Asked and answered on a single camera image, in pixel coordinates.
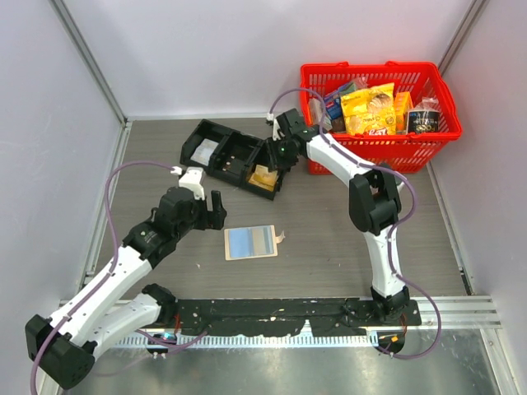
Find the beige leather card holder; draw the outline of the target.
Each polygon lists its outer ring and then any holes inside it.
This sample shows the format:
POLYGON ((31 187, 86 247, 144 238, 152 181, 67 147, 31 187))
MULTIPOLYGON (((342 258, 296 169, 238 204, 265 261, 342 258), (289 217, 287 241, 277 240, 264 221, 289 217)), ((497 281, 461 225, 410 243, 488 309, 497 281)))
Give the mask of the beige leather card holder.
POLYGON ((235 261, 276 257, 285 234, 277 234, 274 225, 257 225, 226 229, 224 237, 225 259, 235 261))

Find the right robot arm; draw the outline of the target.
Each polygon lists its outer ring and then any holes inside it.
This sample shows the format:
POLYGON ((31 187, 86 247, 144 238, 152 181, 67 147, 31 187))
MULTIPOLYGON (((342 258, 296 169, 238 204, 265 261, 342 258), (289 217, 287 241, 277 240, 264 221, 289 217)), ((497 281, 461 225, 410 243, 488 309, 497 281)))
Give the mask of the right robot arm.
POLYGON ((267 140, 271 168, 289 170, 303 156, 341 180, 348 190, 348 213, 365 237, 372 267, 372 315, 389 325, 409 303, 409 290, 401 279, 396 225, 402 204, 394 171, 380 168, 349 151, 320 127, 308 126, 296 109, 274 116, 267 140))

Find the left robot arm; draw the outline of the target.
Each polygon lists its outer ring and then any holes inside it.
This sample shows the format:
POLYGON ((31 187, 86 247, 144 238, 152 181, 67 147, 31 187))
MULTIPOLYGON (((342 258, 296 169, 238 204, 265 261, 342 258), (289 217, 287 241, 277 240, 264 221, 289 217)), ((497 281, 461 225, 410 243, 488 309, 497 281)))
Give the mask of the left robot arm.
POLYGON ((151 323, 170 326, 175 321, 176 298, 159 285, 147 286, 114 312, 110 308, 172 254, 190 231, 221 230, 226 216, 217 190, 207 197, 200 185, 169 188, 91 282, 47 318, 36 314, 28 320, 25 335, 32 370, 43 370, 60 388, 69 390, 128 333, 151 323))

